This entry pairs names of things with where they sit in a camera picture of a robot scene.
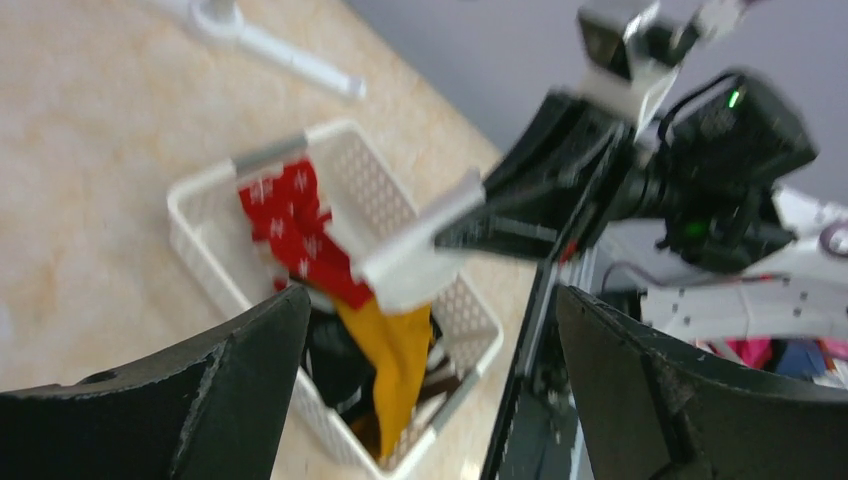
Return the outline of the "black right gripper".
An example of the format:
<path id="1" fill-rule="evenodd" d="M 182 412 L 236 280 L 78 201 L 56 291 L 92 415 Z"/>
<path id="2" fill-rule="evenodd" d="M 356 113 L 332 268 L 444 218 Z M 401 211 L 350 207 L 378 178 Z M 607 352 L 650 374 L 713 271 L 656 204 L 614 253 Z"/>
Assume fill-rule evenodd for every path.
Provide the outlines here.
<path id="1" fill-rule="evenodd" d="M 438 249 L 523 260 L 569 258 L 606 226 L 656 216 L 656 181 L 640 165 L 632 121 L 550 90 L 483 181 L 485 199 L 441 228 Z"/>

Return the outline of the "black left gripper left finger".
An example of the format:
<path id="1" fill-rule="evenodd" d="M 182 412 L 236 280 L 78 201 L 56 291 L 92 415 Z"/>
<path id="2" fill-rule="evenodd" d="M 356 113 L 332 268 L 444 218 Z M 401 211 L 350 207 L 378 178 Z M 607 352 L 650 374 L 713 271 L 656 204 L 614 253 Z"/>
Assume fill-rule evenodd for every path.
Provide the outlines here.
<path id="1" fill-rule="evenodd" d="M 74 385 L 1 396 L 5 479 L 267 479 L 311 312 L 290 287 Z"/>

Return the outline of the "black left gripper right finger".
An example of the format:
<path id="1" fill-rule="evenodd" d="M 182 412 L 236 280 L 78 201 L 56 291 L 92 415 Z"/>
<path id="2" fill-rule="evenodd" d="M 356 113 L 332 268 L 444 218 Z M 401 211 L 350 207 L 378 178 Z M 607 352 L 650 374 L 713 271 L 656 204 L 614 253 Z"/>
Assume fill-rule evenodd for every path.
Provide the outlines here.
<path id="1" fill-rule="evenodd" d="M 847 393 L 721 359 L 570 286 L 565 364 L 598 479 L 843 479 Z"/>

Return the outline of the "white sock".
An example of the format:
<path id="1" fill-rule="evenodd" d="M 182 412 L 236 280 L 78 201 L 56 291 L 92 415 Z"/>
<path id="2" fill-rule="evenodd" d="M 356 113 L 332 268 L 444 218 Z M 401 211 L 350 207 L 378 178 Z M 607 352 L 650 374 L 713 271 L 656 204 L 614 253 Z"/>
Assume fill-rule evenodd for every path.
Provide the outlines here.
<path id="1" fill-rule="evenodd" d="M 466 256 L 437 250 L 436 233 L 485 199 L 476 168 L 421 211 L 383 171 L 332 181 L 323 193 L 332 210 L 328 232 L 348 253 L 353 278 L 364 281 L 390 315 L 432 302 L 456 280 Z"/>

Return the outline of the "black sock with grey pattern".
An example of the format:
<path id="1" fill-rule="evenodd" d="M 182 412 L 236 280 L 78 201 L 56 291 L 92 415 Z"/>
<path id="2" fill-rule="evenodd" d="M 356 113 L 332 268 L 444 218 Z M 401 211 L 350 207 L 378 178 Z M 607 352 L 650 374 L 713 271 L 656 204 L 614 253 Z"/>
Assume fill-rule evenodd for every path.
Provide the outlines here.
<path id="1" fill-rule="evenodd" d="M 324 403 L 346 423 L 375 413 L 376 370 L 338 315 L 312 310 L 301 367 Z"/>

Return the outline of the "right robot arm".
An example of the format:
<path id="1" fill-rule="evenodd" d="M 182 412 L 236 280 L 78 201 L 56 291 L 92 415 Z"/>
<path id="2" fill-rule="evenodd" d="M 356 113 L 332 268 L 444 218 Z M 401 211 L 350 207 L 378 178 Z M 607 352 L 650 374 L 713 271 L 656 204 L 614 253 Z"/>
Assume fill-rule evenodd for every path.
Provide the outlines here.
<path id="1" fill-rule="evenodd" d="M 567 92 L 548 93 L 485 179 L 481 205 L 439 228 L 438 248 L 545 263 L 587 254 L 612 223 L 660 220 L 656 246 L 710 274 L 640 293 L 645 322 L 677 338 L 847 335 L 847 210 L 784 187 L 816 157 L 799 115 L 761 77 L 699 87 L 659 146 Z"/>

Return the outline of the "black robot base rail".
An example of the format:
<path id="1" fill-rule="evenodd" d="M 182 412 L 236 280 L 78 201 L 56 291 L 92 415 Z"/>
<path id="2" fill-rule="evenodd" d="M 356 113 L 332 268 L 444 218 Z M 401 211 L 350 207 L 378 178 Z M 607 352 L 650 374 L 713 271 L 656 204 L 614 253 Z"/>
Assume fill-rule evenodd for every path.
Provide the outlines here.
<path id="1" fill-rule="evenodd" d="M 592 252 L 537 269 L 481 479 L 592 479 L 555 315 L 560 285 L 592 286 Z"/>

